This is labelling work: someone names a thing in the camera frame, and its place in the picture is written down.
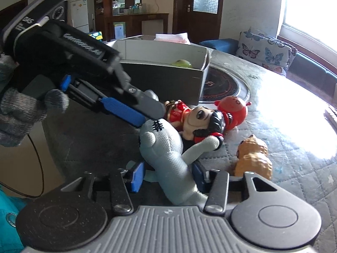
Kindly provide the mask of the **grey gloved left hand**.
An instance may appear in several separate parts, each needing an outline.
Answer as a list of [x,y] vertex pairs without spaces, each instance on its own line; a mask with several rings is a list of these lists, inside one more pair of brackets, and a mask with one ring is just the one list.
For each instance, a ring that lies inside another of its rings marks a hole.
[[47,117],[49,110],[64,113],[68,106],[68,96],[57,89],[50,90],[43,101],[13,88],[5,90],[1,98],[1,145],[19,146],[33,125]]

